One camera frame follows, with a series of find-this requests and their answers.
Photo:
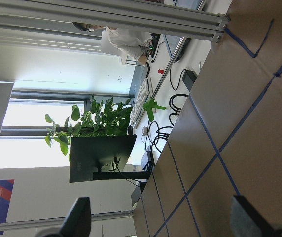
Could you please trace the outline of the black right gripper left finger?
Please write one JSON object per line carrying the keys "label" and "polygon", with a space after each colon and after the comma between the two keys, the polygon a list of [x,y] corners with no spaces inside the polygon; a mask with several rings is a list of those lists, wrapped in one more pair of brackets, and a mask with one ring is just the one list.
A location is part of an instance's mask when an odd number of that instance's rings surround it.
{"label": "black right gripper left finger", "polygon": [[57,237],[88,237],[91,232],[91,205],[89,197],[80,197],[76,200]]}

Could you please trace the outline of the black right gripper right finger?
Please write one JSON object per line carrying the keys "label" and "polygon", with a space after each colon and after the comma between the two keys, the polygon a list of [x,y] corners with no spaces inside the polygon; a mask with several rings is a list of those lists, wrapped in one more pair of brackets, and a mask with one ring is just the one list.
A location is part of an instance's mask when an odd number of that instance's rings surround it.
{"label": "black right gripper right finger", "polygon": [[230,227],[236,237],[282,237],[242,195],[232,196]]}

